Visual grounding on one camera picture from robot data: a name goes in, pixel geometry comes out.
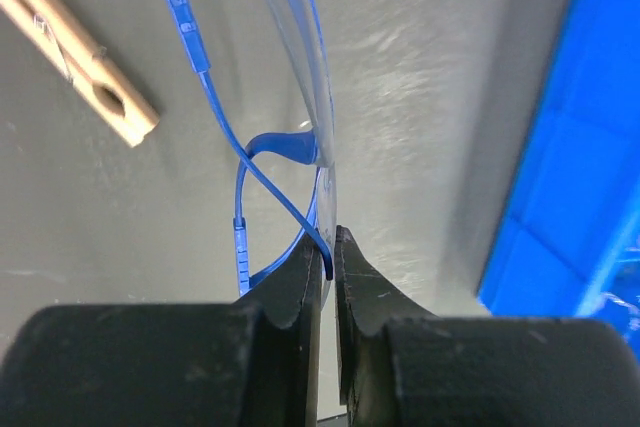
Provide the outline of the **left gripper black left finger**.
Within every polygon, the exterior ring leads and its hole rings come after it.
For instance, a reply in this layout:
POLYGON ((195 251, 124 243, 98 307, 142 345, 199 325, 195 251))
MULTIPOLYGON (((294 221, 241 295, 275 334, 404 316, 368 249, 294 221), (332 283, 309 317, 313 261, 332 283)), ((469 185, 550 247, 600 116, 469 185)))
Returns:
POLYGON ((251 308, 240 426, 317 423, 323 261, 304 236, 288 259, 235 302, 251 308))

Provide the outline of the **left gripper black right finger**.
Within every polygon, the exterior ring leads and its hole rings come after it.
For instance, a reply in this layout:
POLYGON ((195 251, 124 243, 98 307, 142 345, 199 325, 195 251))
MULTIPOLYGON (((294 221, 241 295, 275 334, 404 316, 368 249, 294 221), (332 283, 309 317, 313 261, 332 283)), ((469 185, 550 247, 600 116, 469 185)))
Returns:
POLYGON ((386 325, 432 318, 364 256, 339 226, 334 249, 339 396, 350 426, 400 426, 392 351, 386 325))

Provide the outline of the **blue plastic bin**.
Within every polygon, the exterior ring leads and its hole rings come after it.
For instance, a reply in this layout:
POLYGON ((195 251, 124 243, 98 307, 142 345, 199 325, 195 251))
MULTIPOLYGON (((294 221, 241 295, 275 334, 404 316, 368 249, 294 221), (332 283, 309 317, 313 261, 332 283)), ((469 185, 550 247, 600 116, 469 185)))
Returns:
POLYGON ((639 0, 571 0, 478 300, 639 345, 639 0))

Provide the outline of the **wooden tweezers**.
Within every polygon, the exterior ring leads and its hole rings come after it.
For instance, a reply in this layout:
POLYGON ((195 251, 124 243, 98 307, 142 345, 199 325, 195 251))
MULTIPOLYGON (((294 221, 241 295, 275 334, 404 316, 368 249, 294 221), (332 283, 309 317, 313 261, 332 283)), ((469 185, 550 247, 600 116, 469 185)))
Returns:
POLYGON ((1 10, 131 147, 159 116, 62 0, 1 0, 1 10))

